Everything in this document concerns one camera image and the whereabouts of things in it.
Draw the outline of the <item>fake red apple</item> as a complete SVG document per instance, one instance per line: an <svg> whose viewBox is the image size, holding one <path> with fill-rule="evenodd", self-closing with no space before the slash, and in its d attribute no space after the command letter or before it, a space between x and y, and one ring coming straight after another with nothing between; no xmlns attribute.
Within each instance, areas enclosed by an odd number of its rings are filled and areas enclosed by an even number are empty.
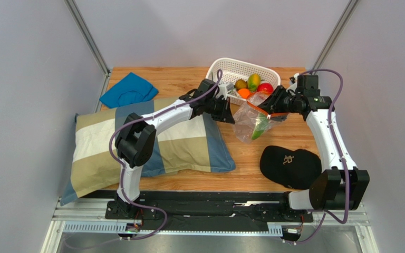
<svg viewBox="0 0 405 253"><path fill-rule="evenodd" d="M274 92L274 87L270 83L261 83L257 88L257 92L270 95Z"/></svg>

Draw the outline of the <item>fake watermelon slice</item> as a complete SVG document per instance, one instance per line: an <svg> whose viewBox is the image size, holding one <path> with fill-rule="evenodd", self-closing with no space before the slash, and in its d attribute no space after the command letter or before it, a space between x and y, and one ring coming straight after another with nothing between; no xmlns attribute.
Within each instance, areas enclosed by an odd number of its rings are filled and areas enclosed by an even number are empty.
<svg viewBox="0 0 405 253"><path fill-rule="evenodd" d="M255 120L255 126L251 136L251 140L258 139L268 129L268 126L269 126L268 117L260 113Z"/></svg>

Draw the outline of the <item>clear orange zip bag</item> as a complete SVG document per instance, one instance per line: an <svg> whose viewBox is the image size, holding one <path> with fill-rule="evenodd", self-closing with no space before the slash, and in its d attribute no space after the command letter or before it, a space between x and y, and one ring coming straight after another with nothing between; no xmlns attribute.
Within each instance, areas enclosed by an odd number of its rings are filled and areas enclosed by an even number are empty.
<svg viewBox="0 0 405 253"><path fill-rule="evenodd" d="M246 99L246 102L243 103L234 114L235 124L233 126L233 131L235 136L241 142L249 144L254 141L251 140L251 136L255 126L255 120L260 113L263 114L257 106L264 102L268 97L268 94L262 92L256 92L250 95ZM284 121L273 121L269 119L269 126L265 132L280 125Z"/></svg>

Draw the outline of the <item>fake orange fruit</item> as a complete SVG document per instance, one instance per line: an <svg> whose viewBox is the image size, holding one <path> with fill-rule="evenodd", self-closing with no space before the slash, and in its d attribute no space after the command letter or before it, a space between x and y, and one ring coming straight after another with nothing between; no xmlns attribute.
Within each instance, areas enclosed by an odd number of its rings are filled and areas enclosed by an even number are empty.
<svg viewBox="0 0 405 253"><path fill-rule="evenodd" d="M242 99L247 99L252 94L252 92L247 88L239 89L237 92Z"/></svg>

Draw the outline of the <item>fake yellow green fruit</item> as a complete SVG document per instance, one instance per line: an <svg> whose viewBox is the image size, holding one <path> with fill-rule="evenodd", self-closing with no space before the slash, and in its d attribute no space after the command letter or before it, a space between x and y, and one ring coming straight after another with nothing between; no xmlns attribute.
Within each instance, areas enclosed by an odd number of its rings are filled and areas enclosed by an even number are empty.
<svg viewBox="0 0 405 253"><path fill-rule="evenodd" d="M251 92L256 92L260 84L261 84L261 77L259 76L259 74L254 73L249 76L247 80L247 88Z"/></svg>

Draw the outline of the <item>fake brown potato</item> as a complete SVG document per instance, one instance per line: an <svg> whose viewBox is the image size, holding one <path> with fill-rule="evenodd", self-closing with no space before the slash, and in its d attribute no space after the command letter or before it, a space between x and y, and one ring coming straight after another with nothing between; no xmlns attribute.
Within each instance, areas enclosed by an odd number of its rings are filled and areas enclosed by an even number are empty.
<svg viewBox="0 0 405 253"><path fill-rule="evenodd" d="M235 83L235 89L236 90L241 90L241 89L246 89L247 88L247 82L245 80L239 79Z"/></svg>

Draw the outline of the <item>checked blue beige pillow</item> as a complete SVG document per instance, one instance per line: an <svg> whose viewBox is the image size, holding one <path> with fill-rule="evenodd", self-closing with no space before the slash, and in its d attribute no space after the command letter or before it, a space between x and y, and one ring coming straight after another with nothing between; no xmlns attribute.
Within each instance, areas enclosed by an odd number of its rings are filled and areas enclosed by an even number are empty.
<svg viewBox="0 0 405 253"><path fill-rule="evenodd" d="M117 184L120 164L109 152L109 141L114 131L124 124L129 114L149 114L171 105L175 100L175 97L162 98L79 115L76 118L70 180L60 204L66 205ZM159 134L152 157L144 165L141 175L156 177L186 169L226 173L235 168L217 123L204 113Z"/></svg>

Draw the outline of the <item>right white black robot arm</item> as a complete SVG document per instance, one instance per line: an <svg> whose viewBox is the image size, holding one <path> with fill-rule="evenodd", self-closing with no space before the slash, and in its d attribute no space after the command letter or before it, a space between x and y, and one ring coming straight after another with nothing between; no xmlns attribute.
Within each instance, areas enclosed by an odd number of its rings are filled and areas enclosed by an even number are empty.
<svg viewBox="0 0 405 253"><path fill-rule="evenodd" d="M319 77L300 74L295 89L276 88L258 109L269 118L298 113L312 131L321 157L322 173L307 190L290 192L293 210L356 210L370 182L357 167L342 140L334 110L336 99L322 96Z"/></svg>

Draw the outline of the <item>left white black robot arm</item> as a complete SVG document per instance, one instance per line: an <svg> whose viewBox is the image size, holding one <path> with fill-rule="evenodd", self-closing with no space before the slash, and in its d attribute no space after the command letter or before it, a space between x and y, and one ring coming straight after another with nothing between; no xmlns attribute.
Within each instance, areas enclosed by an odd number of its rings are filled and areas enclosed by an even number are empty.
<svg viewBox="0 0 405 253"><path fill-rule="evenodd" d="M219 83L201 81L196 89L180 96L171 105L153 113L131 113L109 140L110 155L120 164L117 195L121 201L135 205L140 196L143 166L152 156L156 137L171 127L207 113L218 122L234 124L230 98L219 94Z"/></svg>

